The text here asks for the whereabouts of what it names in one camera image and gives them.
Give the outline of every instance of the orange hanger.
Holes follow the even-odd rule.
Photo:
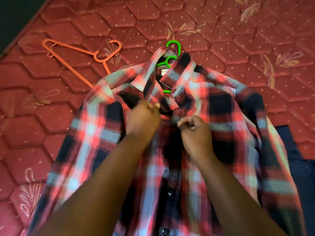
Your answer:
[[[47,42],[52,42],[53,45],[51,47],[48,47],[46,45]],[[91,84],[88,80],[86,80],[82,75],[80,75],[74,68],[72,68],[67,62],[65,62],[59,55],[57,55],[54,51],[53,51],[53,47],[55,45],[61,45],[63,47],[67,47],[67,48],[70,48],[70,49],[73,49],[73,50],[76,50],[76,51],[80,51],[80,52],[83,52],[85,54],[88,54],[88,55],[93,55],[93,58],[96,62],[98,63],[103,63],[103,66],[106,70],[106,72],[108,74],[110,74],[111,72],[109,71],[109,68],[106,64],[106,62],[112,58],[114,55],[116,55],[120,50],[121,50],[121,43],[117,40],[110,40],[108,41],[109,43],[117,43],[118,44],[118,48],[112,52],[109,56],[107,56],[105,59],[103,60],[100,60],[97,58],[97,54],[99,53],[99,51],[95,51],[95,52],[91,52],[91,51],[86,51],[86,50],[83,50],[83,49],[80,49],[80,48],[77,48],[77,47],[74,47],[74,46],[70,46],[70,45],[67,45],[65,43],[62,43],[62,42],[59,42],[59,41],[56,41],[56,40],[53,40],[53,39],[44,39],[43,42],[42,42],[42,45],[43,47],[49,51],[49,53],[51,54],[51,56],[49,56],[49,53],[47,54],[49,57],[53,57],[55,56],[56,59],[58,59],[61,63],[63,63],[69,70],[71,70],[75,75],[77,75],[84,83],[86,83],[89,87],[93,87],[93,84]]]

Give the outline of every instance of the shirt collar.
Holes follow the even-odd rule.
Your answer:
[[[148,80],[154,75],[156,71],[156,64],[161,57],[167,58],[168,56],[176,55],[177,53],[173,48],[161,47],[159,48],[151,57],[148,63],[146,63],[143,70],[136,76],[132,81],[132,85],[140,90],[144,91]],[[196,64],[192,61],[189,54],[184,53],[180,55],[175,62],[172,64],[171,68],[166,72],[166,74],[160,80],[161,83],[171,88],[171,95],[176,97],[186,81],[191,76]]]

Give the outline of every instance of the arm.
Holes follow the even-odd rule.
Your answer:
[[[208,125],[198,116],[189,116],[178,126],[184,147],[203,176],[224,235],[286,235],[217,159]]]
[[[158,107],[142,101],[126,137],[35,235],[112,235],[138,161],[159,127]]]

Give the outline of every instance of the navy blue fabric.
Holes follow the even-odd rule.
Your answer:
[[[276,130],[288,153],[290,172],[299,193],[307,235],[315,236],[315,161],[303,160],[289,126],[278,126]]]

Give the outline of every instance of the hand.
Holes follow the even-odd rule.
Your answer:
[[[160,104],[141,100],[128,116],[126,134],[148,144],[161,123]]]
[[[201,157],[214,156],[211,131],[199,116],[187,116],[177,122],[187,153],[196,161]]]

